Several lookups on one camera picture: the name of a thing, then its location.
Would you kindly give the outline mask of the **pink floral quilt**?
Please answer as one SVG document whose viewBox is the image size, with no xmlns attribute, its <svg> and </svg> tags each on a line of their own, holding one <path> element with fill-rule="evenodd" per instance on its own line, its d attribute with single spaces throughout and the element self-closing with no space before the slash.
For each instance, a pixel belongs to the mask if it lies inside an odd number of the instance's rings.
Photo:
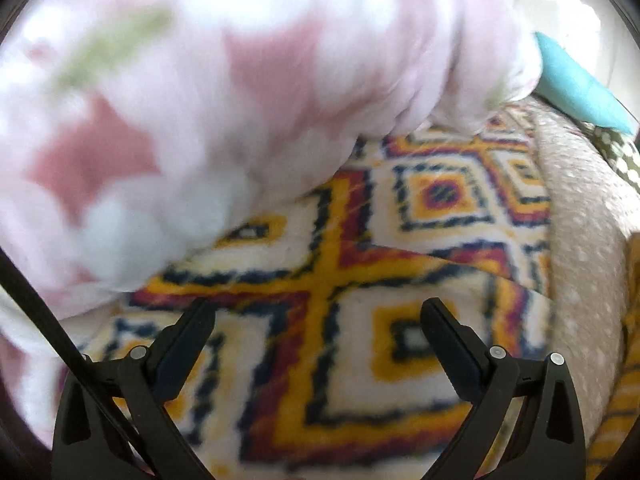
<svg viewBox="0 0 640 480">
<path fill-rule="evenodd" d="M 75 344 L 122 295 L 329 180 L 534 90 L 515 0 L 29 0 L 1 44 L 1 246 Z"/>
</svg>

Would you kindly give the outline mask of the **beige white-dotted bedspread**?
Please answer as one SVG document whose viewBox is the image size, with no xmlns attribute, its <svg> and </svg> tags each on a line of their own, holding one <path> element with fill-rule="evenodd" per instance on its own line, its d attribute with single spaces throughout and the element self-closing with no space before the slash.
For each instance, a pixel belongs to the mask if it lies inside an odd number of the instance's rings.
<svg viewBox="0 0 640 480">
<path fill-rule="evenodd" d="M 627 243 L 639 229 L 639 195 L 570 118 L 537 98 L 525 105 L 551 200 L 551 348 L 567 359 L 585 435 L 592 439 L 623 353 Z"/>
</svg>

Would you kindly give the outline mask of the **teal pillow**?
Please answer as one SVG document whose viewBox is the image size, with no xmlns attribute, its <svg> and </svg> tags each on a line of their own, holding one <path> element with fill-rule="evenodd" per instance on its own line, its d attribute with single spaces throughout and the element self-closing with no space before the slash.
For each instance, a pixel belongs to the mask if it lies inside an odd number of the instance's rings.
<svg viewBox="0 0 640 480">
<path fill-rule="evenodd" d="M 578 122 L 632 136 L 637 127 L 614 94 L 587 72 L 554 39 L 535 32 L 542 71 L 535 92 Z"/>
</svg>

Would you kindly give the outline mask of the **yellow striped knit sweater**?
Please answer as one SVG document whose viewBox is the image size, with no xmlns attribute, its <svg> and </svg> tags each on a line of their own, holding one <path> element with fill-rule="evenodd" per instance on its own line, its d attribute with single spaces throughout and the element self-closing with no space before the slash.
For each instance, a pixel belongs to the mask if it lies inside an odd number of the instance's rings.
<svg viewBox="0 0 640 480">
<path fill-rule="evenodd" d="M 639 234 L 628 240 L 623 359 L 587 452 L 587 479 L 639 478 Z"/>
</svg>

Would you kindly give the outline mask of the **geometric patterned fleece blanket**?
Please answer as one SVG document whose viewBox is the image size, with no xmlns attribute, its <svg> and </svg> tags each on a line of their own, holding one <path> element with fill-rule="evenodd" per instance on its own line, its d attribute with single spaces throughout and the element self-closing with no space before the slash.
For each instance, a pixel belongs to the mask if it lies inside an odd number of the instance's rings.
<svg viewBox="0 0 640 480">
<path fill-rule="evenodd" d="M 534 133 L 516 103 L 474 138 L 361 141 L 325 184 L 122 300 L 85 352 L 120 358 L 209 298 L 215 330 L 167 409 L 215 477 L 419 478 L 469 409 L 422 334 L 422 302 L 514 356 L 546 351 Z"/>
</svg>

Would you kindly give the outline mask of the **green white patterned pillow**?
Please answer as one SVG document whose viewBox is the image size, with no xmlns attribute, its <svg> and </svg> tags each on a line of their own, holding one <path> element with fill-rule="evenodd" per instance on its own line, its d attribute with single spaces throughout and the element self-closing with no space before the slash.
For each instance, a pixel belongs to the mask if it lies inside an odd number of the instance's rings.
<svg viewBox="0 0 640 480">
<path fill-rule="evenodd" d="M 597 127 L 583 122 L 579 127 L 608 166 L 639 193 L 639 152 L 630 136 L 615 129 Z"/>
</svg>

